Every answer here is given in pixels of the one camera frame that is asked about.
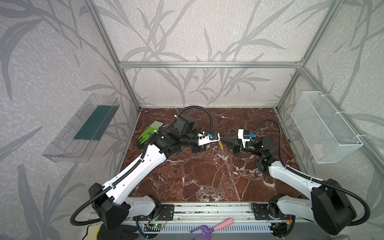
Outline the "silver keyring band yellow tag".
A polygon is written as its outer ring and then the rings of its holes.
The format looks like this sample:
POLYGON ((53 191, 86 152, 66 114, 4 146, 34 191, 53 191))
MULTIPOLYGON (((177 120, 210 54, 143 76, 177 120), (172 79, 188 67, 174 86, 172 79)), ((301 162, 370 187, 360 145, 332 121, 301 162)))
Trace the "silver keyring band yellow tag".
POLYGON ((219 142, 219 145, 220 145, 220 148, 221 148, 221 150, 223 151, 223 150, 224 150, 224 148, 223 148, 223 145, 222 145, 222 142, 221 142, 221 140, 219 140, 218 142, 219 142))

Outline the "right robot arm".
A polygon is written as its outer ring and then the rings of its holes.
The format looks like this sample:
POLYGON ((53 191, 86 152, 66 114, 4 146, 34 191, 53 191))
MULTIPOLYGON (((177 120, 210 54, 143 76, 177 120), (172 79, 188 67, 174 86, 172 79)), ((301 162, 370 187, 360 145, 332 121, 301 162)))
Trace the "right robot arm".
POLYGON ((275 140, 265 137, 258 142, 238 137, 223 138, 222 142, 234 155, 249 153, 259 156, 256 161, 260 172, 286 183, 306 199, 280 196, 272 201, 285 215, 294 215, 317 223, 325 232, 338 234, 352 223, 357 213, 337 181, 322 181, 293 169, 274 157, 280 150, 275 140))

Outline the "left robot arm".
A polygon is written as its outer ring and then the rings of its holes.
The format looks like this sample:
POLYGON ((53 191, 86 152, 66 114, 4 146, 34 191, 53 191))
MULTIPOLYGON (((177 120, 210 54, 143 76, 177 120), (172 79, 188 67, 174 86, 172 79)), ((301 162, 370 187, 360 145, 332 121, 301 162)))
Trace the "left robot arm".
POLYGON ((127 218, 157 216, 161 203, 153 196, 130 197, 133 189, 167 158, 178 154, 182 148, 203 152, 210 143, 219 141, 216 132, 200 131, 195 120, 188 115, 178 115, 164 129, 155 131, 143 146, 143 152, 118 175, 104 184, 95 183, 89 188, 92 206, 107 230, 114 230, 127 218))

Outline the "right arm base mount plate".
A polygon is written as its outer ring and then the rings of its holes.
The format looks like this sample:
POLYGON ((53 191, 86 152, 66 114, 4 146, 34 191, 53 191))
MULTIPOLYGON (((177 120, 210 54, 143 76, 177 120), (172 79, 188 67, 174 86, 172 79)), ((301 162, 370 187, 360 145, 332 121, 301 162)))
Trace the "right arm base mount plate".
POLYGON ((251 203, 251 210, 254 213, 255 220, 282 220, 282 214, 278 210, 277 207, 271 204, 258 204, 258 203, 251 203))

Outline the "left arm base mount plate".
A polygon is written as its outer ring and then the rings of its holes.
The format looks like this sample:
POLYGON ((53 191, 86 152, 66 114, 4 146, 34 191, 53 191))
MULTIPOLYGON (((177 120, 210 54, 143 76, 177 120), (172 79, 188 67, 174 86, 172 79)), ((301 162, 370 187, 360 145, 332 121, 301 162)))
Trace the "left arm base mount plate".
POLYGON ((139 216, 139 221, 172 221, 175 213, 175 205, 165 204, 160 207, 156 207, 153 212, 148 216, 139 216))

